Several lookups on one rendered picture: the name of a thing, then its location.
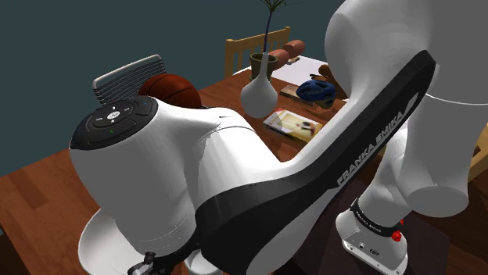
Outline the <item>white plate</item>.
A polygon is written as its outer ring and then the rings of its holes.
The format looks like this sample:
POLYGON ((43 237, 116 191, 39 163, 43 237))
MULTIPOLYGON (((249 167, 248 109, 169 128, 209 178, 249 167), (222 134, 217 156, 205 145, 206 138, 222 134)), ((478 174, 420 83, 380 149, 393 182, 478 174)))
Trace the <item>white plate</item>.
POLYGON ((89 275, 127 275, 144 259, 119 232, 115 220, 101 209, 86 224, 77 254, 89 275))

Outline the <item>brown wooden table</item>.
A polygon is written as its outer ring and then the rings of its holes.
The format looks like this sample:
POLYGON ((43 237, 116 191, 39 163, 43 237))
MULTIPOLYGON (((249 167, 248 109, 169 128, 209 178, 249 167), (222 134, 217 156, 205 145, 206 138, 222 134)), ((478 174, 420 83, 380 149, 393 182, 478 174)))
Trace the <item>brown wooden table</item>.
MULTIPOLYGON (((451 218, 411 214, 405 275, 488 275, 488 170, 468 186, 468 208, 451 218)), ((98 206, 67 151, 0 177, 0 275, 86 275, 78 240, 98 206)), ((326 216, 278 275, 374 275, 345 252, 326 216)))

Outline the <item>orange basketball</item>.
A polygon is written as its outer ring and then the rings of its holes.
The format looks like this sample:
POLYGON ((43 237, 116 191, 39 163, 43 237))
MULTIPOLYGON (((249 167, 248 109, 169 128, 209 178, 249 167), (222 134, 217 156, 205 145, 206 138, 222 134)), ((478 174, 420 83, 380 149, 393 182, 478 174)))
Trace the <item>orange basketball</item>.
POLYGON ((140 87, 138 95, 157 98, 170 105, 199 109, 202 105, 196 88, 184 77, 162 73, 150 77, 140 87))

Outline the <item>pale picture book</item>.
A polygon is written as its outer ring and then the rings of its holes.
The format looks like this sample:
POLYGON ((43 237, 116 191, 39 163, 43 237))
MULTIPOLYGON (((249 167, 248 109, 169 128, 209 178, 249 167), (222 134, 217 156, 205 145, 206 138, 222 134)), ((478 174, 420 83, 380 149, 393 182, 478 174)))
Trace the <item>pale picture book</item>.
POLYGON ((263 121, 266 128, 298 142, 308 143, 324 126, 286 109, 277 109, 263 121))

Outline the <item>white round-bellied vase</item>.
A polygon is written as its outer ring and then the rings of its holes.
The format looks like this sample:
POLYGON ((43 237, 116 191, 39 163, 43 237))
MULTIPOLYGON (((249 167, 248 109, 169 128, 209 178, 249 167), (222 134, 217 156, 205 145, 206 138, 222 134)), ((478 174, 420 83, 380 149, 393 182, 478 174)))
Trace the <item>white round-bellied vase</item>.
POLYGON ((264 52, 258 76, 247 84, 240 94, 243 110, 253 118, 264 118, 272 113, 278 101, 278 94, 267 78, 268 59, 269 54, 264 52))

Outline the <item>grey metal slatted chair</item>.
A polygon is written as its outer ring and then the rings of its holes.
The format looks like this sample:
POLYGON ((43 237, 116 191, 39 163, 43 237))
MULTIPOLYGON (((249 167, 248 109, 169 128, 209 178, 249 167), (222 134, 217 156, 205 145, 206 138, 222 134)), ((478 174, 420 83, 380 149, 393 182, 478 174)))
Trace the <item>grey metal slatted chair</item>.
POLYGON ((133 98, 151 77, 166 73, 159 55, 129 63, 92 81, 92 89, 102 105, 121 99, 133 98))

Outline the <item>brown flat book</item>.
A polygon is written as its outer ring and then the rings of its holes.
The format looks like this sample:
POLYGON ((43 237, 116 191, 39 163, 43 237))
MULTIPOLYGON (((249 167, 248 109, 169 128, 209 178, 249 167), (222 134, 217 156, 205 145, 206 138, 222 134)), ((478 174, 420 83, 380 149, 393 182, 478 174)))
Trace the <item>brown flat book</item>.
POLYGON ((297 93, 296 93, 297 89, 298 89, 297 86, 294 86, 292 84, 288 84, 287 86, 285 86, 283 89, 280 90, 279 94, 282 96, 285 96, 286 98, 290 98, 296 102, 303 103, 303 104, 309 105, 309 106, 313 106, 314 105, 313 102, 305 101, 297 95, 297 93))

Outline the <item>olive pot with plant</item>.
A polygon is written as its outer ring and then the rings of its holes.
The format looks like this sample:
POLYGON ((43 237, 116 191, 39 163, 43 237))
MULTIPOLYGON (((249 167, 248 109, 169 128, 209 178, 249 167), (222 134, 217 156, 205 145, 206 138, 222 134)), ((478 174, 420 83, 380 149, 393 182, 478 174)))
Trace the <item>olive pot with plant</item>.
MULTIPOLYGON (((260 64, 261 64, 261 59, 262 59, 262 54, 264 52, 267 52, 268 54, 270 52, 267 51, 267 36, 268 33, 271 32, 270 27, 271 27, 271 19, 272 16, 281 8, 284 8, 287 6, 287 0, 260 0, 265 4, 265 6, 268 9, 268 15, 266 19, 266 27, 265 27, 265 36, 264 36, 264 46, 263 46, 263 52, 254 52, 251 53, 249 56, 249 62, 251 64, 252 68, 252 78, 256 78, 260 72, 260 64)), ((271 73, 275 70, 275 63, 276 63, 276 58, 272 55, 269 55, 268 59, 268 64, 267 64, 267 78, 268 80, 271 79, 271 73)))

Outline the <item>blue bicycle helmet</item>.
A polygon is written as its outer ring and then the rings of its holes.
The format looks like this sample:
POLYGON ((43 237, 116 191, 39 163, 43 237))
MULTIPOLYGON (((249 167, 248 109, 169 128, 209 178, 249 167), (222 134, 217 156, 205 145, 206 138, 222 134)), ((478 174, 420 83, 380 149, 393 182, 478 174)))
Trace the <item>blue bicycle helmet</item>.
POLYGON ((296 94, 304 101, 314 102, 323 109, 329 109, 335 101, 336 88, 326 81, 308 80, 297 88, 296 94))

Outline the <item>pale wooden chair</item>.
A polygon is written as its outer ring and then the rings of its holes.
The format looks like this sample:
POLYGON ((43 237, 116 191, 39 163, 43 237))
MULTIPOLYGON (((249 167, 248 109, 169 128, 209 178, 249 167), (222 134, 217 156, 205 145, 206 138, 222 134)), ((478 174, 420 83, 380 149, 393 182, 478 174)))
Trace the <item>pale wooden chair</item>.
MULTIPOLYGON (((281 30, 271 31, 267 36, 267 51, 278 49, 289 41, 291 27, 281 30)), ((237 55, 237 70, 243 68, 243 52, 249 50, 250 53, 263 52, 265 34, 252 37, 241 38, 238 40, 227 39, 224 47, 224 77, 230 77, 234 72, 234 57, 237 55)))

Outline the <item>white flat mat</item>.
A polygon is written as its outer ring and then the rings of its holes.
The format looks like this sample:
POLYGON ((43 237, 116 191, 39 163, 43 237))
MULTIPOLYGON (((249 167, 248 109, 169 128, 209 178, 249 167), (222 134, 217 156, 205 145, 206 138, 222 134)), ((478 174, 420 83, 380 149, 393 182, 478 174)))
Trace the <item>white flat mat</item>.
POLYGON ((300 86, 303 82, 310 79, 311 74, 318 75, 318 68, 321 65, 326 64, 327 62, 300 55, 300 58, 297 61, 290 65, 285 64, 278 70, 275 70, 271 76, 290 84, 300 86))

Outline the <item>brown rounded cylinder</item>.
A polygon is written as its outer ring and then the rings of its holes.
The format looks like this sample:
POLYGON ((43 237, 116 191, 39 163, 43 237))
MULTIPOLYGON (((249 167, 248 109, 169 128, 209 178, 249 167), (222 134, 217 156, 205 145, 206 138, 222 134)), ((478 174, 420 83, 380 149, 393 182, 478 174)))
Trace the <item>brown rounded cylinder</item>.
POLYGON ((301 55, 305 49, 305 43, 301 40, 293 40, 282 46, 282 49, 287 51, 289 58, 295 58, 301 55))
POLYGON ((269 53, 276 58, 276 63, 274 64, 274 70, 278 70, 284 66, 289 60, 289 53, 285 49, 276 49, 269 53))

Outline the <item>brown rounded figure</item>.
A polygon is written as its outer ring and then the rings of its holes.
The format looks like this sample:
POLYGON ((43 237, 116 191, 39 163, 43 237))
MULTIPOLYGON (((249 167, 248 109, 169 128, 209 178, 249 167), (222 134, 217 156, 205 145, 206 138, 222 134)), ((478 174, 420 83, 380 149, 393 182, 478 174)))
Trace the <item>brown rounded figure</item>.
POLYGON ((318 75, 311 74, 310 77, 312 80, 322 80, 333 84, 335 87, 336 97, 338 99, 346 100, 349 98, 349 96, 344 92, 344 90, 337 83, 336 79, 333 77, 328 64, 321 65, 318 68, 318 75))

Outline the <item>yellow wooden chair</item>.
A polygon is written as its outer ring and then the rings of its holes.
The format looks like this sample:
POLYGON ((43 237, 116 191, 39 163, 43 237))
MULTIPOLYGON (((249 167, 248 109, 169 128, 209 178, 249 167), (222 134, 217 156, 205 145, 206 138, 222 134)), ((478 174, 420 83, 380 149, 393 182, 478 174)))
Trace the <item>yellow wooden chair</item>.
POLYGON ((473 180, 486 169, 488 169, 488 124, 483 128, 475 144, 475 151, 468 173, 468 181, 473 180))

